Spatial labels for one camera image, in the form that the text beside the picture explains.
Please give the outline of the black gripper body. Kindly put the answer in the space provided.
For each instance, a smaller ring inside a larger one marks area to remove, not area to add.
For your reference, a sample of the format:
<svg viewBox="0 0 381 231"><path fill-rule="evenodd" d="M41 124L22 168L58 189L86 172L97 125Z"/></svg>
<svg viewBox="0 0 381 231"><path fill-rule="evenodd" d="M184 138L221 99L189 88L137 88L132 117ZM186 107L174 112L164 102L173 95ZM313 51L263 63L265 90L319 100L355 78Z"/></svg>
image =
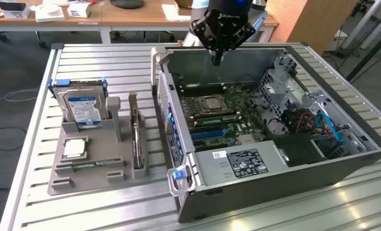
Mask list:
<svg viewBox="0 0 381 231"><path fill-rule="evenodd" d="M216 36L217 51L217 30L221 23L249 23L249 11L253 1L251 0L212 0L206 13L208 24Z"/></svg>

